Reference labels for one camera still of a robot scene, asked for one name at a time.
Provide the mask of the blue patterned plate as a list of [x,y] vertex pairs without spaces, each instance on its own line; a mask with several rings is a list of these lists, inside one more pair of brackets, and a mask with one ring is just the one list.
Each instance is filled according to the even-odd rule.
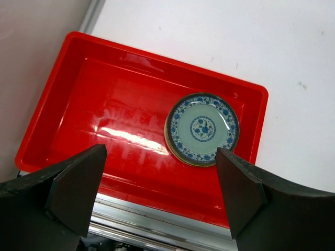
[[169,150],[183,163],[197,167],[214,166],[217,148],[233,151],[239,136],[234,109],[210,93],[193,93],[180,99],[164,125]]

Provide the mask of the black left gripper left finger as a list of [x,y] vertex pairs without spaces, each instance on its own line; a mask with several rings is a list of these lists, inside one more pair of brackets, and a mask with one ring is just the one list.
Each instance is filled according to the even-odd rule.
[[1,250],[76,250],[86,237],[107,150],[96,144],[1,183]]

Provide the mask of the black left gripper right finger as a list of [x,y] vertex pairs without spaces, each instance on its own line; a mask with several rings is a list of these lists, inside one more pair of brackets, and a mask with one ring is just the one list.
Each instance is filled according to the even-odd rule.
[[334,194],[218,148],[216,167],[238,250],[334,250]]

